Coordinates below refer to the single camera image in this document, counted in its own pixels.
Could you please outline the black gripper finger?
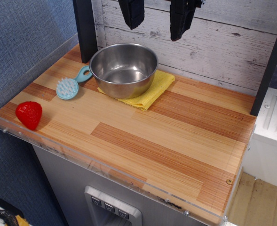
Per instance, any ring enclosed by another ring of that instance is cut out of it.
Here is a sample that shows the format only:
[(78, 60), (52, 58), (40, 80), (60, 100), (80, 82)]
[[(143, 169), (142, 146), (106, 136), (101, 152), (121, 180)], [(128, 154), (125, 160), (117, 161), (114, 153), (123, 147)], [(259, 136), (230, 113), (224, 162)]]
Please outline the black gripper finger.
[(133, 30), (144, 21), (144, 0), (118, 0), (125, 23)]
[(172, 0), (170, 5), (171, 40), (177, 41), (190, 29), (197, 0)]

